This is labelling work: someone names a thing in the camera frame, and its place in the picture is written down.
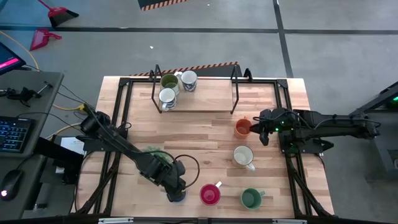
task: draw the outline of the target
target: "concrete floor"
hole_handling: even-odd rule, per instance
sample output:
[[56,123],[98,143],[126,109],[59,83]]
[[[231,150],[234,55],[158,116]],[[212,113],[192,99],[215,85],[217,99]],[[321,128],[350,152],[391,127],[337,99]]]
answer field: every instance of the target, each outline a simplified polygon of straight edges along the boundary
[[[189,0],[147,12],[140,11],[135,0],[46,2],[81,14],[65,27],[277,28],[272,0]],[[394,0],[279,0],[279,4],[285,29],[398,29]],[[49,26],[46,8],[31,0],[9,1],[0,12],[1,25]],[[30,45],[32,31],[5,32]],[[105,75],[148,72],[156,63],[170,69],[238,61],[256,77],[286,77],[278,34],[55,33],[63,39],[32,54],[40,69],[63,72],[63,84],[92,105]],[[312,110],[350,113],[397,81],[398,35],[289,34],[286,40],[293,75],[304,78]],[[34,65],[14,42],[1,35],[0,42]],[[76,106],[62,96],[55,104]],[[68,123],[79,122],[69,112],[53,109],[52,113]],[[63,126],[49,117],[42,135]],[[335,213],[398,223],[398,184],[369,184],[364,179],[377,163],[369,142],[349,137],[331,140],[336,146],[325,153],[325,164]]]

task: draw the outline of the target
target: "monitor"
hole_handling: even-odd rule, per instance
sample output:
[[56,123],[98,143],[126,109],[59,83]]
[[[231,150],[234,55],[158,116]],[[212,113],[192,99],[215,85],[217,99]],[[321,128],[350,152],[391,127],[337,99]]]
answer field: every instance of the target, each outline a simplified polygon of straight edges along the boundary
[[0,75],[23,65],[25,61],[0,42]]

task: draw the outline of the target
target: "wooden table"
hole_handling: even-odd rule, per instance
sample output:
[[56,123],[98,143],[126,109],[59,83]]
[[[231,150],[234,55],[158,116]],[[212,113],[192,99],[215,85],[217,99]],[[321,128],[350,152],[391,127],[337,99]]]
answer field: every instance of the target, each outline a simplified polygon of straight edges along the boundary
[[[97,109],[112,116],[120,77],[104,77]],[[309,110],[304,80],[288,79],[292,106]],[[211,218],[293,218],[293,206],[285,158],[279,149],[275,134],[263,146],[258,134],[246,140],[233,136],[235,122],[248,116],[258,116],[261,110],[275,108],[274,89],[264,84],[239,84],[239,103],[234,114],[223,113],[162,113],[150,100],[152,85],[135,83],[129,116],[132,124],[128,140],[139,149],[158,146],[174,156],[189,154],[200,162],[200,177],[187,189],[187,197],[179,203],[170,203],[161,187],[138,174],[133,161],[123,156],[114,195],[112,216],[130,217],[211,217]],[[238,169],[232,165],[232,151],[247,145],[254,151],[256,171]],[[84,163],[78,186],[80,208],[98,184],[103,152],[93,153]],[[186,168],[182,178],[190,183],[196,176],[196,164],[190,158],[181,158]],[[325,170],[319,158],[303,155],[303,166],[308,188],[324,208],[333,213]],[[205,184],[222,181],[221,200],[215,206],[203,205],[199,191]],[[266,196],[259,210],[246,210],[239,201],[246,188],[264,190]],[[107,189],[103,197],[106,200]],[[301,190],[298,190],[300,208],[304,211]]]

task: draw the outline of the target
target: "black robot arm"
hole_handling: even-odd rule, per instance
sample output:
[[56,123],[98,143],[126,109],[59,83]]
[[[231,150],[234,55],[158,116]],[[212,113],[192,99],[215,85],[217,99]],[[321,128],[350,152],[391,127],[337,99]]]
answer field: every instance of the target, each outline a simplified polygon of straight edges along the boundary
[[111,125],[109,116],[102,112],[89,111],[80,126],[88,137],[99,139],[134,161],[141,175],[165,188],[171,202],[184,198],[186,183],[180,176],[184,175],[185,168],[181,161],[174,160],[171,164],[160,156],[140,151],[120,135],[119,129]]
[[352,116],[325,115],[309,110],[277,108],[261,111],[254,118],[258,124],[251,126],[252,132],[260,134],[260,141],[268,145],[268,134],[290,131],[290,142],[300,144],[311,138],[352,136],[372,139],[379,135],[376,122],[364,114]]

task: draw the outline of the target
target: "mug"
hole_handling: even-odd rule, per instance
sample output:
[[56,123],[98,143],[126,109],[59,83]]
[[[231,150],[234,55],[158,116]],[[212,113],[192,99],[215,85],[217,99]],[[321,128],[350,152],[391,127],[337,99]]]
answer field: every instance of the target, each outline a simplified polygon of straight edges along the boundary
[[197,88],[198,75],[194,71],[176,72],[174,75],[181,79],[184,90],[195,91]]
[[221,181],[219,181],[217,184],[206,184],[200,189],[200,200],[205,204],[205,205],[215,205],[220,201],[221,198],[221,192],[220,192],[220,186],[221,186]]
[[241,203],[247,209],[258,209],[262,202],[262,196],[265,194],[264,191],[258,192],[256,189],[246,189],[241,194]]
[[160,79],[160,84],[163,88],[171,88],[176,95],[180,93],[180,86],[178,85],[178,78],[173,74],[164,75]]
[[164,88],[162,91],[160,91],[159,99],[162,102],[163,111],[173,109],[177,104],[176,94],[171,88]]
[[245,116],[243,119],[240,119],[235,124],[234,135],[238,139],[245,139],[250,134],[250,126],[251,122],[248,120],[248,117]]
[[245,167],[248,170],[255,171],[252,161],[254,159],[254,153],[251,148],[247,146],[238,146],[234,150],[232,163],[237,167]]

